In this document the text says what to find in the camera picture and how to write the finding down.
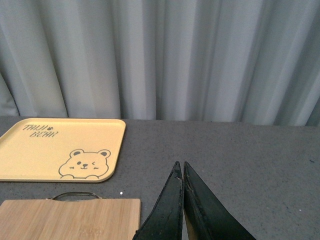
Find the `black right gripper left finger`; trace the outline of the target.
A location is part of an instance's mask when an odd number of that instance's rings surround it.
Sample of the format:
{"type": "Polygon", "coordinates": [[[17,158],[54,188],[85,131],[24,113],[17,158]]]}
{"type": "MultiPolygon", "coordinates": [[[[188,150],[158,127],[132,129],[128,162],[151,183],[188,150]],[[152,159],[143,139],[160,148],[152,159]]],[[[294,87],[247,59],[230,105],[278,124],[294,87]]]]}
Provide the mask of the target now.
{"type": "Polygon", "coordinates": [[[147,219],[134,240],[181,240],[184,212],[184,181],[180,163],[175,162],[147,219]]]}

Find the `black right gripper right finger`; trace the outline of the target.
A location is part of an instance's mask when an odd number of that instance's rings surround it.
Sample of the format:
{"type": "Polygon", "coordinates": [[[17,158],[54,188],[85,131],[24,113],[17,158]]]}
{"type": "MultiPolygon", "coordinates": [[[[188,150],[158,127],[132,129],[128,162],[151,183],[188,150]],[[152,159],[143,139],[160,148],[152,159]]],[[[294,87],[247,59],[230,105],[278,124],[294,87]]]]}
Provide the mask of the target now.
{"type": "Polygon", "coordinates": [[[253,240],[188,162],[184,163],[184,215],[190,240],[253,240]]]}

